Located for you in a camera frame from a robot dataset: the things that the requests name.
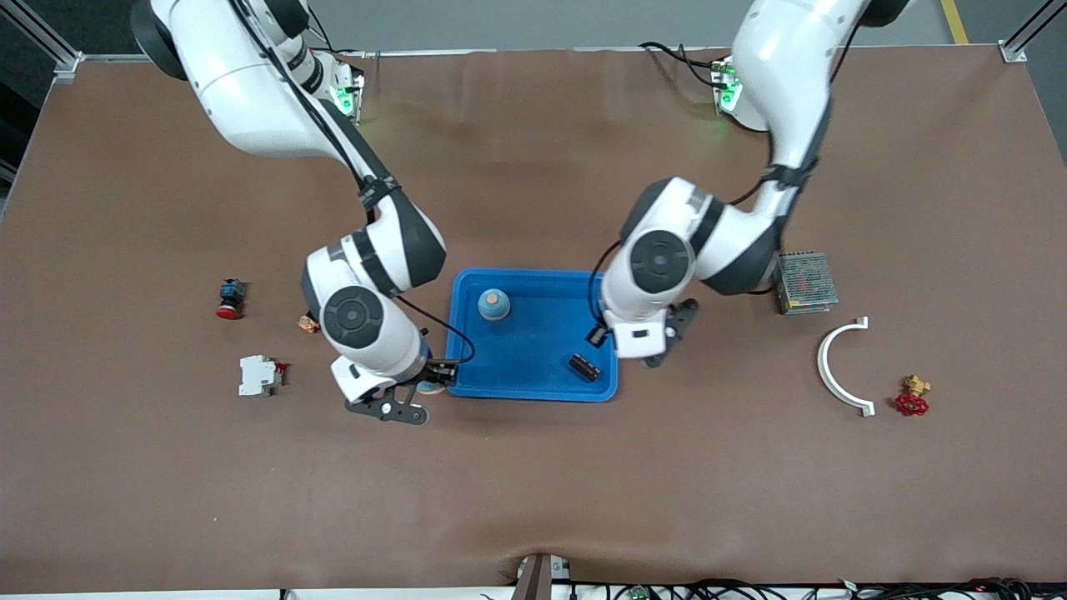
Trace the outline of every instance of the white circuit breaker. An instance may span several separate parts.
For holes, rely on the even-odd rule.
[[[241,396],[266,398],[271,392],[282,385],[285,376],[285,365],[262,354],[241,359]]]

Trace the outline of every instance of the brown table surface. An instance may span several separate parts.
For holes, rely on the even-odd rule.
[[[448,243],[409,295],[439,314],[466,267],[590,268],[655,179],[733,198],[764,165],[662,54],[365,65],[363,132]],[[346,412],[296,326],[304,256],[363,222],[345,169],[242,154],[186,83],[83,64],[0,231],[0,590],[498,584],[532,552],[625,581],[1065,579],[1067,171],[1025,67],[857,49],[835,96],[785,240],[829,256],[832,312],[694,285],[690,336],[612,401],[444,395],[418,428]],[[227,277],[241,321],[212,314]],[[814,364],[860,315],[832,362],[873,419]],[[256,353],[290,382],[239,398]],[[924,417],[887,405],[911,373]]]

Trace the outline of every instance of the blue plastic tray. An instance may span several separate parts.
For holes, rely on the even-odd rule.
[[[601,277],[596,275],[594,294]],[[619,364],[610,336],[599,349],[586,342],[594,325],[586,300],[588,283],[588,271],[464,269],[456,275],[449,321],[471,337],[478,352],[460,366],[448,391],[473,398],[610,399],[619,388]],[[492,287],[511,299],[511,312],[498,321],[478,314],[478,297]],[[448,358],[468,352],[458,335],[448,334]],[[567,364],[575,352],[600,367],[596,381]]]

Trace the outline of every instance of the white semicircular bracket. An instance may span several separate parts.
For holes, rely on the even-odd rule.
[[[838,383],[838,380],[833,378],[833,374],[830,373],[830,344],[833,340],[846,332],[854,329],[866,329],[867,318],[860,317],[856,319],[856,322],[848,323],[844,327],[839,327],[830,332],[829,335],[823,338],[823,343],[818,346],[818,358],[816,362],[818,363],[818,375],[823,378],[823,383],[830,390],[830,393],[838,397],[839,400],[845,402],[846,405],[854,406],[863,411],[863,416],[874,416],[874,402],[871,400],[864,400],[862,398],[857,398],[856,396],[849,394],[844,388]]]

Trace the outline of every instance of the robotic arm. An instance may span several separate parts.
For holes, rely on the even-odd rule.
[[[227,142],[257,156],[331,157],[352,172],[368,224],[307,257],[304,299],[340,354],[331,370],[346,408],[421,425],[415,384],[448,383],[458,363],[431,359],[392,298],[436,279],[444,240],[349,120],[362,73],[307,48],[308,13],[306,0],[139,0],[130,23]]]
[[[659,360],[678,338],[673,302],[692,278],[726,296],[751,291],[771,272],[781,237],[830,120],[830,65],[858,25],[882,26],[906,0],[757,0],[733,45],[744,81],[737,113],[758,114],[771,163],[751,211],[680,177],[656,181],[622,226],[623,244],[601,284],[604,326],[619,358]],[[690,313],[696,311],[691,303]]]

